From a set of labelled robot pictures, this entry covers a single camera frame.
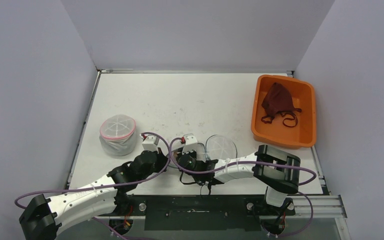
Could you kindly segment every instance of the orange bin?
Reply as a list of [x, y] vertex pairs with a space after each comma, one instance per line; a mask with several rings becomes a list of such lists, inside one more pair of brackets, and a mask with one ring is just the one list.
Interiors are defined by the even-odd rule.
[[[261, 121], [266, 115], [261, 104], [273, 83], [280, 83], [288, 89], [292, 95], [293, 106], [302, 109], [302, 112], [294, 111], [298, 118], [298, 125], [295, 127], [284, 126], [282, 124], [284, 118], [280, 114], [276, 114], [271, 124]], [[255, 89], [251, 130], [254, 139], [259, 142], [290, 149], [312, 147], [316, 143], [316, 96], [313, 86], [287, 76], [260, 76]]]

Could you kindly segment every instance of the white tabletop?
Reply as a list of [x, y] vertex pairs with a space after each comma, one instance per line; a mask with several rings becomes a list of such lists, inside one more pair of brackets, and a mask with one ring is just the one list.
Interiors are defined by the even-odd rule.
[[[264, 143], [255, 141], [251, 117], [257, 79], [264, 73], [119, 73], [101, 74], [93, 105], [75, 161], [70, 189], [91, 183], [113, 168], [132, 161], [142, 152], [140, 140], [126, 156], [107, 155], [99, 141], [99, 128], [111, 116], [125, 114], [136, 120], [138, 133], [155, 132], [167, 141], [193, 133], [200, 142], [219, 134], [231, 138], [238, 157], [255, 152]], [[166, 154], [167, 149], [160, 141]], [[280, 149], [300, 157], [301, 167], [315, 172], [310, 148]], [[183, 185], [180, 173], [169, 168], [157, 178], [139, 184], [129, 194], [198, 195], [200, 186]], [[300, 172], [299, 180], [310, 178]], [[191, 182], [188, 175], [185, 182]], [[211, 194], [264, 194], [267, 185], [256, 178], [232, 180], [212, 187]], [[322, 194], [318, 179], [299, 186], [305, 194]], [[206, 187], [202, 194], [207, 194]]]

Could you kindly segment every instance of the brown bag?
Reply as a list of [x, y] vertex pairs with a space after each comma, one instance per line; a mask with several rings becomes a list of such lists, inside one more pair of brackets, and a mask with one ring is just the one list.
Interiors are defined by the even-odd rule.
[[[267, 114], [261, 118], [261, 121], [265, 124], [271, 124], [276, 114], [280, 114], [282, 118], [286, 115], [292, 116], [282, 121], [283, 125], [288, 128], [293, 128], [298, 124], [298, 118], [293, 111], [301, 113], [301, 108], [294, 107], [291, 93], [280, 83], [275, 82], [271, 85], [261, 106]], [[295, 120], [295, 125], [286, 125], [285, 120]]]

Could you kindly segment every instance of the gray wall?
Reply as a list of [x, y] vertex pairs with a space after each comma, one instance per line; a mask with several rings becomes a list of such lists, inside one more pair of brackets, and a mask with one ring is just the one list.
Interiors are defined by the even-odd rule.
[[0, 0], [0, 240], [17, 196], [64, 186], [96, 75], [59, 0]]
[[384, 239], [384, 1], [336, 0], [295, 76], [315, 87], [316, 147], [352, 239]]
[[334, 0], [61, 0], [100, 69], [294, 70]]

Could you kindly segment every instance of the purple hose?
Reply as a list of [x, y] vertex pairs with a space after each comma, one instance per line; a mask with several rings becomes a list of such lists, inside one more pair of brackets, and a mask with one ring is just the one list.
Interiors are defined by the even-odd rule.
[[311, 209], [310, 219], [308, 220], [307, 224], [305, 224], [305, 226], [303, 226], [300, 230], [296, 230], [296, 231], [293, 231], [293, 232], [277, 235], [278, 238], [284, 238], [284, 237], [289, 237], [289, 236], [292, 236], [292, 235], [295, 235], [295, 234], [299, 234], [302, 231], [304, 231], [306, 228], [308, 228], [309, 225], [311, 224], [311, 222], [313, 221], [314, 210], [313, 210], [313, 204], [312, 204], [310, 198], [307, 195], [305, 195], [304, 193], [300, 192], [300, 191], [298, 193], [300, 195], [304, 196], [308, 200], [308, 203], [310, 204], [310, 209]]
[[[208, 170], [208, 171], [191, 171], [191, 170], [188, 170], [182, 166], [180, 166], [178, 164], [178, 162], [176, 162], [175, 158], [173, 157], [173, 154], [172, 154], [172, 147], [173, 147], [173, 143], [176, 141], [176, 140], [181, 140], [180, 137], [177, 137], [175, 139], [173, 139], [171, 142], [170, 142], [170, 145], [168, 146], [168, 155], [169, 155], [169, 158], [171, 159], [171, 161], [176, 165], [176, 167], [178, 167], [180, 170], [182, 170], [183, 172], [185, 173], [189, 173], [189, 174], [210, 174], [210, 173], [214, 173], [214, 172], [217, 172], [217, 171], [220, 171], [220, 170], [223, 170], [226, 168], [226, 166], [221, 166], [219, 168], [216, 168], [216, 169], [213, 169], [213, 170]], [[282, 168], [282, 169], [295, 169], [295, 170], [300, 170], [300, 171], [304, 171], [304, 172], [307, 172], [307, 173], [310, 173], [312, 174], [312, 177], [310, 179], [308, 179], [307, 181], [304, 181], [304, 182], [300, 182], [298, 185], [305, 185], [305, 184], [308, 184], [309, 182], [313, 181], [314, 179], [317, 178], [317, 174], [310, 170], [310, 169], [307, 169], [307, 168], [303, 168], [303, 167], [300, 167], [300, 166], [287, 166], [287, 165], [280, 165], [280, 164], [274, 164], [274, 163], [268, 163], [268, 162], [263, 162], [263, 161], [241, 161], [239, 163], [236, 163], [236, 162], [231, 162], [229, 164], [227, 164], [227, 167], [228, 166], [232, 166], [232, 165], [236, 165], [236, 164], [257, 164], [257, 165], [263, 165], [263, 166], [270, 166], [270, 167], [277, 167], [277, 168]]]
[[134, 237], [134, 236], [123, 236], [120, 233], [118, 233], [114, 228], [112, 228], [108, 223], [105, 221], [98, 219], [96, 217], [92, 217], [93, 220], [99, 222], [100, 224], [104, 225], [105, 227], [109, 228], [111, 232], [113, 232], [117, 237], [123, 239], [123, 240], [154, 240], [152, 238], [147, 238], [147, 237]]
[[[163, 137], [161, 137], [160, 135], [153, 133], [153, 132], [143, 132], [142, 134], [143, 135], [154, 135], [155, 137], [161, 139], [164, 142], [164, 144], [167, 146], [167, 148], [169, 148], [169, 144], [167, 143], [167, 141]], [[25, 197], [28, 197], [28, 196], [32, 196], [32, 195], [51, 194], [51, 193], [78, 193], [78, 192], [90, 191], [90, 190], [95, 190], [95, 189], [106, 189], [106, 188], [115, 188], [115, 187], [141, 184], [141, 183], [147, 182], [149, 180], [152, 180], [152, 179], [158, 177], [160, 174], [162, 174], [164, 172], [164, 170], [166, 170], [169, 163], [170, 163], [170, 161], [168, 160], [167, 163], [165, 164], [165, 166], [161, 169], [161, 171], [157, 172], [157, 174], [155, 174], [153, 176], [150, 176], [149, 178], [146, 178], [146, 179], [143, 179], [140, 181], [118, 183], [118, 184], [109, 184], [109, 185], [103, 185], [103, 186], [95, 186], [94, 188], [93, 187], [86, 187], [86, 188], [79, 188], [79, 189], [64, 189], [64, 190], [55, 189], [55, 190], [33, 191], [33, 192], [29, 192], [29, 193], [26, 193], [26, 194], [23, 194], [23, 195], [17, 197], [14, 200], [14, 204], [21, 209], [26, 209], [25, 206], [19, 204], [19, 200], [23, 199]]]

